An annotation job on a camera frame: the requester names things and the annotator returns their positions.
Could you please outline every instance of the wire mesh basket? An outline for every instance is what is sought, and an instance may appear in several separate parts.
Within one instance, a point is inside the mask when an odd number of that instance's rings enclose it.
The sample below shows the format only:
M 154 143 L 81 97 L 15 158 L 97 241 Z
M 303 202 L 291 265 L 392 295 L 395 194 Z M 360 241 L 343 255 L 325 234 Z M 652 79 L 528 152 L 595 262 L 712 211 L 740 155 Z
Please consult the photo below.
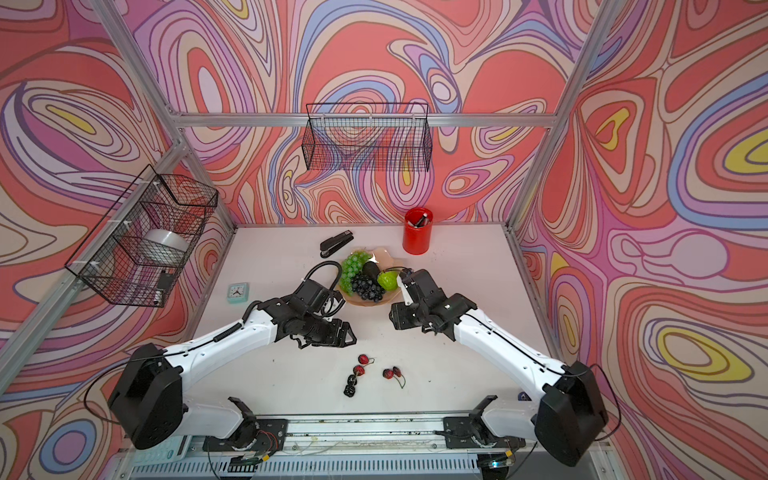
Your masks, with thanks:
M 152 172 L 136 204 L 91 258 L 73 262 L 76 250 L 66 264 L 115 305 L 165 306 L 218 202 L 213 187 Z
M 315 103 L 306 111 L 307 170 L 429 171 L 426 103 Z

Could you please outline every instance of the fruit bowl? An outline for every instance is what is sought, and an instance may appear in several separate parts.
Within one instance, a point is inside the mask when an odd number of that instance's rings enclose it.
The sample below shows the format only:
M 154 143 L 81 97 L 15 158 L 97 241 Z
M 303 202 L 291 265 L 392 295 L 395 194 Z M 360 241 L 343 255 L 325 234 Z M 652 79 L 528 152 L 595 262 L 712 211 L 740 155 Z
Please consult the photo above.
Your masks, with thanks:
M 389 252 L 386 251 L 386 248 L 383 247 L 377 247 L 373 249 L 357 249 L 359 250 L 365 250 L 366 252 L 370 253 L 372 255 L 371 259 L 369 261 L 376 263 L 376 265 L 379 267 L 379 271 L 384 271 L 388 268 L 392 268 L 393 266 L 403 266 L 402 261 L 392 258 L 389 255 Z M 347 303 L 351 303 L 352 305 L 357 306 L 377 306 L 377 305 L 386 305 L 387 303 L 392 302 L 397 296 L 400 295 L 400 289 L 393 290 L 391 292 L 384 292 L 384 295 L 382 296 L 382 299 L 378 302 L 374 302 L 373 300 L 363 300 L 360 298 L 360 295 L 357 293 L 349 294 L 344 291 L 343 288 L 338 287 L 338 290 L 341 292 L 341 295 L 344 297 L 344 300 L 346 300 Z

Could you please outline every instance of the red cup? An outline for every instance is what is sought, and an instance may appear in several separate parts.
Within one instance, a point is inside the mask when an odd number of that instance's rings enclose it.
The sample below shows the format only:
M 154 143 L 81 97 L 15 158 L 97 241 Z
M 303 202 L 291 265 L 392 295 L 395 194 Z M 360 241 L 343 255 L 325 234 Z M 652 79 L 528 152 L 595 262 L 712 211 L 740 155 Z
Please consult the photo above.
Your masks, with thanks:
M 427 224 L 415 227 L 427 214 Z M 432 212 L 421 207 L 412 208 L 406 214 L 405 229 L 402 233 L 402 248 L 411 255 L 421 255 L 429 250 L 429 238 L 432 235 Z

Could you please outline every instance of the teal clock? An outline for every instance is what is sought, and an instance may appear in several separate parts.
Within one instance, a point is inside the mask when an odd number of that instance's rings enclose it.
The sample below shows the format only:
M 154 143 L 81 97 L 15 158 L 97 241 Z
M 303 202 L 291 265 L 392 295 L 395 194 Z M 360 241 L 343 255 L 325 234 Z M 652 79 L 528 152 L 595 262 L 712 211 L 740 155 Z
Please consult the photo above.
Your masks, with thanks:
M 248 284 L 232 283 L 227 287 L 227 302 L 240 303 L 248 300 Z

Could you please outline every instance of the patterned wallpaper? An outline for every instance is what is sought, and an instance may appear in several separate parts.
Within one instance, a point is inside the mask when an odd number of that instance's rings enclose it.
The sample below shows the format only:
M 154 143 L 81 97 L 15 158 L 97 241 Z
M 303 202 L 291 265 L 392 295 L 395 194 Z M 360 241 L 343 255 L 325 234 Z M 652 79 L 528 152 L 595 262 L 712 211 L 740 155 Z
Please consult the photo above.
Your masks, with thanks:
M 633 0 L 516 226 L 630 478 L 768 478 L 767 108 L 767 3 Z
M 170 104 L 303 112 L 426 101 L 433 112 L 552 112 L 593 2 L 130 2 L 124 19 Z M 503 221 L 543 129 L 435 129 L 433 169 L 306 172 L 300 128 L 191 128 L 236 223 Z
M 82 237 L 168 149 L 88 5 L 0 3 L 0 348 Z M 90 290 L 77 298 L 0 397 L 0 479 L 97 478 L 123 434 L 86 413 L 85 386 L 134 346 L 180 338 L 223 239 L 214 217 L 161 310 L 111 306 Z M 91 391 L 93 408 L 105 411 L 99 390 L 116 379 Z

